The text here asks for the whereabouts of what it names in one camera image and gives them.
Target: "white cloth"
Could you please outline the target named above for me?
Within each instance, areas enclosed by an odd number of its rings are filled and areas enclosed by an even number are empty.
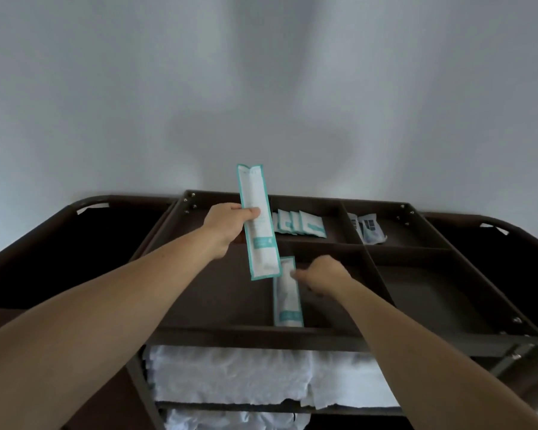
[[[396,407],[368,353],[154,346],[146,350],[156,401]]]
[[[303,430],[308,413],[222,412],[171,409],[167,430]]]
[[[369,353],[313,351],[313,376],[302,406],[322,409],[332,404],[398,407],[376,359]]]
[[[147,359],[156,401],[279,404],[307,396],[310,352],[154,346]]]

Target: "stack of towels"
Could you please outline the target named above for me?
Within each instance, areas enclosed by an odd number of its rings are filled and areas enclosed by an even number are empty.
[[[352,407],[399,405],[379,365],[368,353],[154,346],[146,349],[144,358],[156,401],[279,404],[291,398],[316,409],[333,404]],[[170,412],[172,424],[179,413]],[[202,414],[200,411],[183,412],[184,420],[187,414],[193,416],[196,413]],[[252,417],[254,415],[248,414],[248,420],[256,421]],[[274,420],[288,422],[283,417]],[[301,430],[302,422],[296,423],[295,427],[267,425],[256,428]]]

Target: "gray wall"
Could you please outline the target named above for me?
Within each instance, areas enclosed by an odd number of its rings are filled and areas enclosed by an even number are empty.
[[[238,162],[538,236],[538,0],[0,0],[0,249]]]

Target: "teal label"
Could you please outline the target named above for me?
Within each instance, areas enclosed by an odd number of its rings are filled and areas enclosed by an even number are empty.
[[[253,239],[254,249],[274,248],[275,239],[273,237],[255,237]]]
[[[279,321],[303,321],[300,311],[281,311]]]
[[[315,226],[314,224],[310,224],[310,223],[307,224],[307,228],[312,229],[314,231],[318,231],[318,232],[325,232],[325,228],[321,228],[320,226]]]

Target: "forearm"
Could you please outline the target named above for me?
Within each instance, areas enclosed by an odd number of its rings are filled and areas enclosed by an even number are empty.
[[[352,279],[335,287],[417,430],[538,429],[538,415],[487,371]]]
[[[62,426],[142,346],[212,251],[208,231],[194,231],[1,328],[0,428]]]

